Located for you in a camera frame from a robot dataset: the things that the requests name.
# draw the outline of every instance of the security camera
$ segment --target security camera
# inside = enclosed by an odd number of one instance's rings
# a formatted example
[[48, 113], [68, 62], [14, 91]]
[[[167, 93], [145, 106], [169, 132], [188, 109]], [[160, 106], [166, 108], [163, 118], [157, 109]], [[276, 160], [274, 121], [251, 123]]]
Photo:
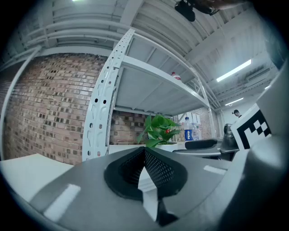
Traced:
[[219, 11], [208, 6], [201, 5], [196, 0], [181, 0], [175, 4], [175, 10], [190, 22], [194, 22], [196, 19], [193, 8], [196, 8], [198, 11], [209, 15], [213, 15]]

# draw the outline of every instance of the person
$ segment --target person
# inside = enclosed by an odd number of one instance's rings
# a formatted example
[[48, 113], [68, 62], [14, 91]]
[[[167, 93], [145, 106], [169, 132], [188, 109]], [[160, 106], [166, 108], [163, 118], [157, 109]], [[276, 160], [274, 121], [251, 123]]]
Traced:
[[237, 109], [234, 110], [234, 112], [232, 112], [232, 114], [235, 114], [235, 116], [238, 116], [238, 118], [240, 118], [242, 116], [241, 113]]

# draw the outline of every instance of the green plant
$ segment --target green plant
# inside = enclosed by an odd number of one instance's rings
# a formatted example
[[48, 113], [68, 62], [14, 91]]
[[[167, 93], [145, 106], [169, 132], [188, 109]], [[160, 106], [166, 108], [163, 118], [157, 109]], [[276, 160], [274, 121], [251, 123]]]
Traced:
[[146, 141], [147, 147], [155, 147], [157, 144], [168, 144], [170, 138], [180, 133], [180, 130], [172, 130], [172, 127], [178, 126], [180, 125], [162, 115], [156, 115], [153, 120], [152, 116], [149, 115], [145, 120], [145, 130], [137, 137], [137, 142], [140, 143], [144, 133], [147, 132], [149, 136], [149, 140]]

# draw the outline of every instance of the ceiling light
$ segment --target ceiling light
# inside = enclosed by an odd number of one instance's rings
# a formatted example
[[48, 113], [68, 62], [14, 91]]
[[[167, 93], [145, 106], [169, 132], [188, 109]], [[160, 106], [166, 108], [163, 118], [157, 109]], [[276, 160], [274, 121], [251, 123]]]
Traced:
[[235, 69], [229, 71], [228, 73], [222, 75], [221, 77], [217, 78], [217, 81], [220, 82], [221, 80], [231, 76], [232, 74], [235, 74], [236, 72], [242, 70], [243, 68], [249, 66], [251, 64], [251, 60], [248, 60], [246, 63], [243, 63], [242, 65], [236, 67]]
[[225, 106], [227, 106], [227, 105], [229, 105], [229, 104], [232, 104], [232, 103], [235, 103], [235, 102], [237, 102], [237, 101], [240, 101], [240, 100], [242, 100], [243, 98], [241, 98], [241, 99], [237, 99], [237, 100], [235, 100], [235, 101], [233, 101], [233, 102], [230, 102], [230, 103], [227, 103], [227, 104], [225, 104]]

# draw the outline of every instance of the brick wall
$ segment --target brick wall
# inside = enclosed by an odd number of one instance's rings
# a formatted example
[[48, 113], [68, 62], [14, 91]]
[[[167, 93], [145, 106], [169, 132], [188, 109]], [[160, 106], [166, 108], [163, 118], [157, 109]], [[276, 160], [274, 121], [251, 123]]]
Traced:
[[[39, 153], [77, 164], [82, 161], [82, 137], [90, 96], [106, 57], [57, 54], [30, 62], [9, 99], [5, 122], [5, 159]], [[21, 64], [0, 73], [0, 107]], [[210, 138], [205, 108], [200, 114], [202, 137]], [[114, 111], [110, 144], [136, 144], [145, 115]], [[178, 137], [184, 140], [184, 133]], [[141, 143], [147, 139], [143, 136]]]
[[137, 144], [137, 136], [145, 129], [146, 115], [114, 111], [112, 115], [110, 144]]
[[[192, 113], [200, 115], [199, 129], [200, 129], [201, 134], [202, 134], [202, 139], [212, 138], [208, 109], [203, 107], [203, 108], [199, 108], [197, 110], [193, 110]], [[214, 111], [212, 112], [212, 114], [213, 114], [213, 119], [214, 119], [215, 130], [216, 130], [216, 137], [219, 137], [219, 123], [217, 120], [217, 114]], [[176, 141], [183, 142], [183, 141], [185, 141], [185, 134], [184, 134], [183, 125], [179, 129], [181, 130], [181, 132], [180, 132], [180, 134], [176, 135]]]

